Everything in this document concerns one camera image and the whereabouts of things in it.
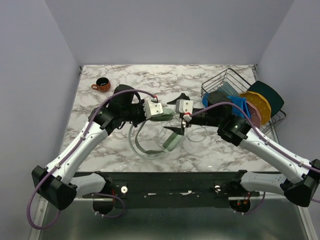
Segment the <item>mug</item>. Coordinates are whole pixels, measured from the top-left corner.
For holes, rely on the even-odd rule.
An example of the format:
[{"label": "mug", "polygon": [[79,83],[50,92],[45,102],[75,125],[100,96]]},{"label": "mug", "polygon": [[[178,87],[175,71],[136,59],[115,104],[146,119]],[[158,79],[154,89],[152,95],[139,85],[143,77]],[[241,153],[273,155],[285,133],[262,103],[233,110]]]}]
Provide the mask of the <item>mug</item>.
[{"label": "mug", "polygon": [[91,88],[94,90],[98,90],[102,93],[105,93],[107,91],[109,91],[111,87],[110,81],[108,78],[106,77],[100,77],[97,81],[96,84],[92,84]]}]

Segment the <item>white wall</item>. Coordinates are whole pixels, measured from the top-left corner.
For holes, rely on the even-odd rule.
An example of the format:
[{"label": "white wall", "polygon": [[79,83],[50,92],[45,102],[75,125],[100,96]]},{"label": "white wall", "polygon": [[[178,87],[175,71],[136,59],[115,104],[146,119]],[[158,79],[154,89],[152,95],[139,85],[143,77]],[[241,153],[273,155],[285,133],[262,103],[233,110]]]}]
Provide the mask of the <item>white wall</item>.
[{"label": "white wall", "polygon": [[[277,127],[280,143],[320,159],[320,1],[294,1],[258,64],[258,77],[284,99],[288,114]],[[320,199],[320,189],[315,198]],[[320,205],[309,207],[320,237]]]},{"label": "white wall", "polygon": [[256,64],[292,0],[46,0],[81,64]]},{"label": "white wall", "polygon": [[79,67],[43,0],[1,1],[0,239],[28,239],[31,171],[59,152]]}]

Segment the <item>dish rack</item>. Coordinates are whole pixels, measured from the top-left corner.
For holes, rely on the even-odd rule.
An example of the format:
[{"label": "dish rack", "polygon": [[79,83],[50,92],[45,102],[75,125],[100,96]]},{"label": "dish rack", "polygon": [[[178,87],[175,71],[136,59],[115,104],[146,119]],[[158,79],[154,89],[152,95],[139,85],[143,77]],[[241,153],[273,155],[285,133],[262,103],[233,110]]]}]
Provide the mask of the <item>dish rack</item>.
[{"label": "dish rack", "polygon": [[[242,76],[240,76],[235,70],[232,68],[227,68],[201,85],[201,97],[203,98],[206,93],[216,91],[223,82],[228,82],[239,94],[246,92],[251,86],[251,84]],[[267,135],[273,130],[275,124],[278,124],[280,121],[285,119],[286,116],[287,114],[280,110],[270,119],[267,124],[260,127],[260,131]]]}]

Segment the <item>marble countertop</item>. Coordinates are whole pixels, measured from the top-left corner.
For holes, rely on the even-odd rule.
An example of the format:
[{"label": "marble countertop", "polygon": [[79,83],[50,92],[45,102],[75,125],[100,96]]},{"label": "marble countertop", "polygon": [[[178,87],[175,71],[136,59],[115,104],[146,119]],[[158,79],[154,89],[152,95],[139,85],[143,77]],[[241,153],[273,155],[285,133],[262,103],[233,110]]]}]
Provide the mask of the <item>marble countertop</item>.
[{"label": "marble countertop", "polygon": [[[234,69],[249,83],[254,83],[254,74],[251,66],[248,65],[85,65],[65,134],[63,149],[83,128],[91,111],[109,97],[119,84],[151,92],[157,95],[164,104],[177,98],[180,93],[185,93],[195,101],[195,107],[200,108],[202,104],[196,101],[201,101],[201,84],[227,68]],[[100,77],[107,77],[110,80],[111,90],[109,92],[101,93],[91,89],[91,85]],[[157,143],[162,144],[171,134],[169,130],[162,131],[165,124],[179,126],[180,123],[177,120],[170,123],[148,121],[139,135],[140,144],[147,150],[160,150]],[[193,141],[200,141],[204,138],[203,141],[191,142],[185,139],[179,147],[161,158],[142,159],[130,149],[129,127],[127,123],[122,130],[113,131],[91,152],[80,166],[79,171],[276,171],[254,154],[222,140],[214,127],[207,127],[206,132],[200,128],[189,134]],[[195,128],[199,126],[192,126],[188,131]]]}]

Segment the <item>blue cloth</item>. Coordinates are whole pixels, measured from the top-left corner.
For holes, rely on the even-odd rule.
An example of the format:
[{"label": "blue cloth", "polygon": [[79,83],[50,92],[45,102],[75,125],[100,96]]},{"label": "blue cloth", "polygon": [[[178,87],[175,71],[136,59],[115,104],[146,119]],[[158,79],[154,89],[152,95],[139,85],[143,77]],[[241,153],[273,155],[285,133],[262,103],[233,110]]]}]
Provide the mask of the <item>blue cloth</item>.
[{"label": "blue cloth", "polygon": [[[208,97],[209,97],[209,93],[205,93],[202,99],[202,104],[205,107],[208,107]],[[247,99],[245,97],[228,96],[228,98],[231,99],[232,103],[240,107],[245,112],[245,114],[249,117],[249,119],[251,119],[251,114],[247,106]],[[232,114],[245,118],[245,116],[234,106],[232,107]]]}]

